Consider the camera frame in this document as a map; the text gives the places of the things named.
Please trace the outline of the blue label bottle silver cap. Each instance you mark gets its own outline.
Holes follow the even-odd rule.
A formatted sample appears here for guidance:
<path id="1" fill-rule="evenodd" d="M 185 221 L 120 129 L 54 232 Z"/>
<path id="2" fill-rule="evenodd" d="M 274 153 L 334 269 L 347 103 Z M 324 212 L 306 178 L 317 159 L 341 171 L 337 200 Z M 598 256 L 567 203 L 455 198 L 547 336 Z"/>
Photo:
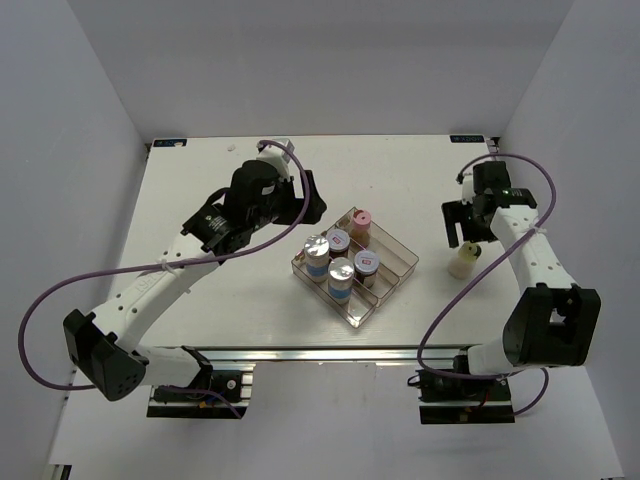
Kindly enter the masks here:
<path id="1" fill-rule="evenodd" d="M 303 246 L 306 272 L 315 283 L 324 282 L 330 263 L 328 240 L 322 235 L 309 236 Z"/>

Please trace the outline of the yellow cap spice bottle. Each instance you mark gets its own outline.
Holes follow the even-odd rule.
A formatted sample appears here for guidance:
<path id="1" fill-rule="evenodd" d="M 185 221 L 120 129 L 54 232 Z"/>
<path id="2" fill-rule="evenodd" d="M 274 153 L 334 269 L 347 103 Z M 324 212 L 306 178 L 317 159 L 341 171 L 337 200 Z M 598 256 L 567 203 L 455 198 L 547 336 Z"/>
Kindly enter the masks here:
<path id="1" fill-rule="evenodd" d="M 459 280 L 469 278 L 481 255 L 482 247 L 478 243 L 465 242 L 448 263 L 448 273 Z"/>

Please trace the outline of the pink cap spice bottle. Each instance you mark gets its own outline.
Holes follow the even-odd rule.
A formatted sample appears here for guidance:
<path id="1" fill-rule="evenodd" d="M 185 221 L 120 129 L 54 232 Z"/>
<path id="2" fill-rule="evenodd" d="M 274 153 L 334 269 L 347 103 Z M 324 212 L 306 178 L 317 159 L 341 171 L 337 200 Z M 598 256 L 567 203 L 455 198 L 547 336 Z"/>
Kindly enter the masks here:
<path id="1" fill-rule="evenodd" d="M 370 243 L 370 227 L 372 217 L 367 210 L 356 209 L 349 224 L 350 238 L 363 248 L 367 248 Z"/>

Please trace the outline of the brown spice jar red label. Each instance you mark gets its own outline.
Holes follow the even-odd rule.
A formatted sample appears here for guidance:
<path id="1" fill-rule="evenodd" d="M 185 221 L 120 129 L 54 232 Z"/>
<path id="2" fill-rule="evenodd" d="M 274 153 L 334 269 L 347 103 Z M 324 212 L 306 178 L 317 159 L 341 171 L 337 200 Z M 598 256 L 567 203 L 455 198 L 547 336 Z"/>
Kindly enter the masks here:
<path id="1" fill-rule="evenodd" d="M 354 257 L 355 279 L 365 288 L 371 288 L 377 278 L 379 256 L 371 250 L 361 250 Z"/>

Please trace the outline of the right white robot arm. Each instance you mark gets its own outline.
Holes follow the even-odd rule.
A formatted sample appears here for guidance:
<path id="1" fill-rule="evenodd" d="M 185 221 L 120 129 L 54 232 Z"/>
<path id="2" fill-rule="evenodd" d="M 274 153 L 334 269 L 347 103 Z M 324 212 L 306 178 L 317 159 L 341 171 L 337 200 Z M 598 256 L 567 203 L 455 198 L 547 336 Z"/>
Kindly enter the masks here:
<path id="1" fill-rule="evenodd" d="M 472 399 L 487 376 L 534 367 L 581 366 L 591 345 L 601 298 L 565 270 L 540 224 L 543 215 L 526 188 L 515 188 L 505 162 L 477 162 L 459 173 L 462 196 L 442 206 L 455 266 L 476 262 L 481 243 L 499 242 L 520 299 L 500 336 L 466 348 L 451 374 L 453 390 Z"/>

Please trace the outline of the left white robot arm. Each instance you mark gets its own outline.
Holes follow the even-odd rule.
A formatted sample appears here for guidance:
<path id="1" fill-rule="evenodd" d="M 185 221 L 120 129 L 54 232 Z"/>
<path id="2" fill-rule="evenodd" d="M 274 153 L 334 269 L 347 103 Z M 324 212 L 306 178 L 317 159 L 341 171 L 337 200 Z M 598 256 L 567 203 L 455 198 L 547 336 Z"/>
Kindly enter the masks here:
<path id="1" fill-rule="evenodd" d="M 230 186 L 211 194 L 161 255 L 156 270 L 145 270 L 114 298 L 63 321 L 70 358 L 109 401 L 140 385 L 179 388 L 199 399 L 211 387 L 212 366 L 195 348 L 145 347 L 145 333 L 182 295 L 214 272 L 227 256 L 247 246 L 252 235 L 274 223 L 316 224 L 327 209 L 311 171 L 309 190 L 295 195 L 293 180 L 272 164 L 248 160 Z"/>

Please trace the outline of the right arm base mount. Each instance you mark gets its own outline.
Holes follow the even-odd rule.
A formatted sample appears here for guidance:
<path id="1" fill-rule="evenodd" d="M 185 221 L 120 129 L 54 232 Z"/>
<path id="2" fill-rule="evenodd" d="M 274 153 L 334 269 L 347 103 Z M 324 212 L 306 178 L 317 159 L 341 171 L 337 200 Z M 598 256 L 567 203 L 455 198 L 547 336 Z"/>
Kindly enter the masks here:
<path id="1" fill-rule="evenodd" d="M 417 370 L 407 386 L 418 390 L 422 425 L 480 425 L 515 422 L 506 380 L 458 380 Z"/>

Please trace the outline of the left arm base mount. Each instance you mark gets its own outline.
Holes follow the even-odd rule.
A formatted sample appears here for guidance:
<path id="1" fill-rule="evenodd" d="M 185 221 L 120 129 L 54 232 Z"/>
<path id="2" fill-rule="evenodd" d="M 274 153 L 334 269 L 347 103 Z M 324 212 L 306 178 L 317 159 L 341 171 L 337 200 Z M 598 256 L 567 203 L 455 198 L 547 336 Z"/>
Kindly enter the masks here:
<path id="1" fill-rule="evenodd" d="M 208 382 L 197 386 L 204 393 L 179 393 L 153 388 L 146 416 L 165 419 L 240 420 L 251 399 L 253 371 L 214 370 Z"/>

